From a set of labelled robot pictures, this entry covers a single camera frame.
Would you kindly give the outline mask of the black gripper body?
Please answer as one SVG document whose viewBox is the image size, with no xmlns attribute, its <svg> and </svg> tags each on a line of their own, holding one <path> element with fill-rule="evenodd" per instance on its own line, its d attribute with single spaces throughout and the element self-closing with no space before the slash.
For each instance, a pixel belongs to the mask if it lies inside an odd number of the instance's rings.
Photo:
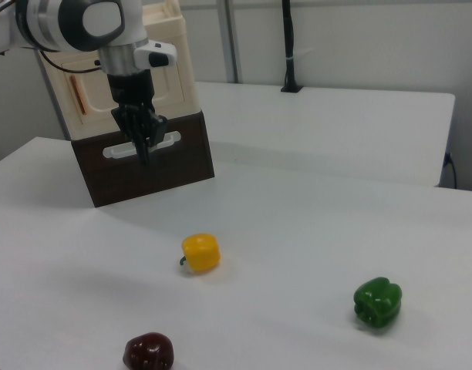
<svg viewBox="0 0 472 370">
<path fill-rule="evenodd" d="M 118 105 L 153 107 L 154 87 L 150 70 L 127 76 L 107 75 L 113 101 Z"/>
</svg>

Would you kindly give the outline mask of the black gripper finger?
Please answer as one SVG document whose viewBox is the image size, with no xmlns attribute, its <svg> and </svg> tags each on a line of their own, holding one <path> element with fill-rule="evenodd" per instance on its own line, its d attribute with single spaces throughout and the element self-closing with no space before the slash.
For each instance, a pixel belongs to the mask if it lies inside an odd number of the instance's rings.
<svg viewBox="0 0 472 370">
<path fill-rule="evenodd" d="M 164 136 L 167 131 L 168 120 L 165 116 L 150 113 L 149 118 L 149 136 L 147 145 L 154 147 L 164 141 Z"/>
<path fill-rule="evenodd" d="M 150 143 L 150 114 L 147 106 L 120 104 L 111 110 L 112 117 L 120 131 L 135 146 L 139 161 L 143 165 L 150 163 L 148 144 Z"/>
</svg>

